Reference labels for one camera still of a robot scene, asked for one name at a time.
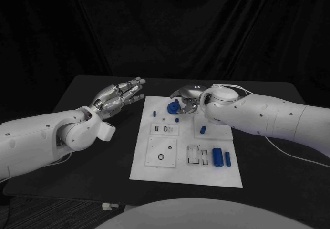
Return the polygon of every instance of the blue tool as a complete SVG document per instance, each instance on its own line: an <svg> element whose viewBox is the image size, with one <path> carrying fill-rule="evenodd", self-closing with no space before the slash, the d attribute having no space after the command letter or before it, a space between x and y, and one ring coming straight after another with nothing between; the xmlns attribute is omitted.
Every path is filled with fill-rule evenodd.
<svg viewBox="0 0 330 229"><path fill-rule="evenodd" d="M226 166L231 166L228 152L224 152L224 164Z"/></svg>
<svg viewBox="0 0 330 229"><path fill-rule="evenodd" d="M205 126L201 126L200 134L204 134L204 131L205 131Z"/></svg>
<svg viewBox="0 0 330 229"><path fill-rule="evenodd" d="M216 167L223 166L221 149L213 148L213 164Z"/></svg>
<svg viewBox="0 0 330 229"><path fill-rule="evenodd" d="M179 109L178 100L175 99L167 106L167 111L171 115L177 114L177 110Z"/></svg>

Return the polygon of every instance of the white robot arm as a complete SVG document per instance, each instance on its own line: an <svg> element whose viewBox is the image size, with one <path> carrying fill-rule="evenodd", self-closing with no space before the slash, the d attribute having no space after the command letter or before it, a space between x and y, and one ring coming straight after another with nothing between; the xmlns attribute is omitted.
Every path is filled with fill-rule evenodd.
<svg viewBox="0 0 330 229"><path fill-rule="evenodd" d="M177 113L190 113L197 104L211 123L296 142L330 157L330 109L256 94L239 97L234 90L220 84L208 89L188 85L169 98L178 95L187 106Z"/></svg>
<svg viewBox="0 0 330 229"><path fill-rule="evenodd" d="M123 105L143 98L133 96L145 80L136 77L107 86L89 106L0 124L0 179L21 175L61 157L86 149L96 137L109 141L115 127L103 122Z"/></svg>

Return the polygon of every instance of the black cable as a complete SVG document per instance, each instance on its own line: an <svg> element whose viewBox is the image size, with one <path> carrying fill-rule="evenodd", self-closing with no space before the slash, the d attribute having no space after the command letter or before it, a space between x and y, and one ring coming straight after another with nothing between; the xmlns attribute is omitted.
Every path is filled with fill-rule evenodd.
<svg viewBox="0 0 330 229"><path fill-rule="evenodd" d="M9 200L8 200L8 214L7 214L7 219L5 219L5 222L4 222L2 226L1 226L1 229L4 229L5 226L7 226L8 218L9 218Z"/></svg>

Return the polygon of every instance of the black table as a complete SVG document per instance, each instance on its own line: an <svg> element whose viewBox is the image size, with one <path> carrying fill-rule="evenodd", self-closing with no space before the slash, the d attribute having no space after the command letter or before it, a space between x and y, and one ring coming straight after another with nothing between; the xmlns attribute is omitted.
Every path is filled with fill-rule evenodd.
<svg viewBox="0 0 330 229"><path fill-rule="evenodd" d="M80 75L61 96L54 112L89 105L96 93L125 77ZM187 84L236 84L254 94L303 103L292 84L280 82L198 81L151 79L141 93L168 96ZM69 198L142 205L172 198L211 198L239 202L308 223L330 226L330 169L288 157L260 136L231 129L243 188L129 180L135 140L143 101L128 105L107 119L116 127L109 142L96 139L67 162L9 179L5 195ZM289 154L330 165L330 159L311 148L280 139L272 141Z"/></svg>

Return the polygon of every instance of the black backdrop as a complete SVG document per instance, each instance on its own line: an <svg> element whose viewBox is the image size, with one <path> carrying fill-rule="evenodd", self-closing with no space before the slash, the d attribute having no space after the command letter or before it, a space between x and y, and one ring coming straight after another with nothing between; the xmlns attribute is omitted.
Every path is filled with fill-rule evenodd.
<svg viewBox="0 0 330 229"><path fill-rule="evenodd" d="M328 9L326 0L1 1L0 121L50 112L79 74L283 81L330 107Z"/></svg>

